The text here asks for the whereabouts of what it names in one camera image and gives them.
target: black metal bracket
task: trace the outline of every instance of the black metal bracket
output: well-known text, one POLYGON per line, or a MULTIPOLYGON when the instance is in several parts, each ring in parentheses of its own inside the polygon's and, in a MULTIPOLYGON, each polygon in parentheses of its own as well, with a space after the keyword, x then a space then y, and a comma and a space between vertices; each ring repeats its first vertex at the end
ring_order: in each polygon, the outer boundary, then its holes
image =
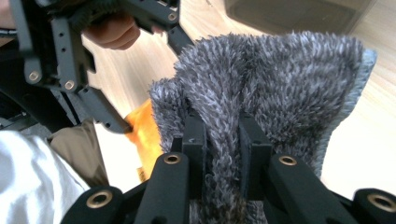
POLYGON ((176 54, 193 44, 178 24, 179 1, 15 0, 10 4, 26 82, 76 94, 97 121, 116 133, 132 128, 100 90, 89 86, 87 71, 95 71, 94 58, 82 45, 81 31, 109 13, 124 10, 150 33, 153 26, 165 30, 176 54))
MULTIPOLYGON (((274 154, 250 115, 241 115, 239 129, 241 195, 263 201, 268 223, 396 223, 394 195, 361 189, 353 201, 345 199, 326 189, 300 159, 274 154)), ((199 115, 191 111, 183 137, 175 138, 171 152, 157 160, 150 180, 123 195, 111 187, 90 189, 63 223, 189 223, 189 201, 205 194, 205 133, 199 115)))

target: white fabric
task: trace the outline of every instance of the white fabric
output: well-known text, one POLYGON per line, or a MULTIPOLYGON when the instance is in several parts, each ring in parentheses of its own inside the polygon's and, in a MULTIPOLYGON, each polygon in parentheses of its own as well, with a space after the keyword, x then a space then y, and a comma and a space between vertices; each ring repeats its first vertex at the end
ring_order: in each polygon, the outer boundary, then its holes
POLYGON ((60 223, 88 188, 41 138, 0 132, 0 223, 60 223))

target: gray furry cover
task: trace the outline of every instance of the gray furry cover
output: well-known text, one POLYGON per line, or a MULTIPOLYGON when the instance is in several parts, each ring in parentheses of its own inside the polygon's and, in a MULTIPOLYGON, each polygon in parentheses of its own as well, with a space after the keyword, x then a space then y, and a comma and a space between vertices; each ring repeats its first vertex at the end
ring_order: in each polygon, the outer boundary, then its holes
POLYGON ((354 38, 308 32, 224 35, 185 49, 175 77, 154 82, 150 96, 164 152, 183 135, 188 106, 213 145, 191 223, 266 223, 262 203, 239 193, 241 111, 254 116, 276 152, 303 159, 320 176, 332 131, 357 103, 375 58, 354 38))

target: finger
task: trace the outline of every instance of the finger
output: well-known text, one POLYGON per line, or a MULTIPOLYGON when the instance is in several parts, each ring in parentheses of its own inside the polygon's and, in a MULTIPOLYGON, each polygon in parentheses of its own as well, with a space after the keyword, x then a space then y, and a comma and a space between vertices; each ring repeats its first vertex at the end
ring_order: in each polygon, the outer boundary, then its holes
POLYGON ((125 34, 123 34, 119 39, 112 41, 110 43, 102 44, 101 47, 105 49, 121 49, 129 43, 134 43, 140 36, 140 30, 138 27, 133 26, 125 34))
POLYGON ((103 45, 121 38, 133 26, 135 23, 131 16, 117 13, 101 24, 90 26, 83 34, 96 44, 103 45))

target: gray object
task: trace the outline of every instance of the gray object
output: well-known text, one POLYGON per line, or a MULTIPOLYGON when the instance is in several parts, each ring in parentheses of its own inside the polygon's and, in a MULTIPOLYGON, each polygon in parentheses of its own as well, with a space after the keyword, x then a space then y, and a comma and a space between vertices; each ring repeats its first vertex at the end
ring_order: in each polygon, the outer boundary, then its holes
POLYGON ((356 105, 375 59, 354 38, 308 32, 224 35, 186 49, 176 76, 154 82, 150 96, 164 152, 182 136, 188 106, 214 146, 191 223, 266 222, 262 203, 239 193, 241 111, 254 116, 276 152, 303 159, 320 176, 332 131, 356 105))

